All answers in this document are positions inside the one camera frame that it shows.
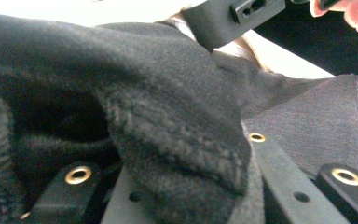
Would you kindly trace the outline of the dark grey garment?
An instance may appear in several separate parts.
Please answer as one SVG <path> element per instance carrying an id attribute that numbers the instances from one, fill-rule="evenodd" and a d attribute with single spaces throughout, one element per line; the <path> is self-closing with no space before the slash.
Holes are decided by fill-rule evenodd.
<path id="1" fill-rule="evenodd" d="M 162 224 L 264 224 L 248 136 L 302 169 L 358 169 L 358 79 L 296 79 L 168 24 L 0 15 L 0 224 L 94 224 L 125 166 Z"/>

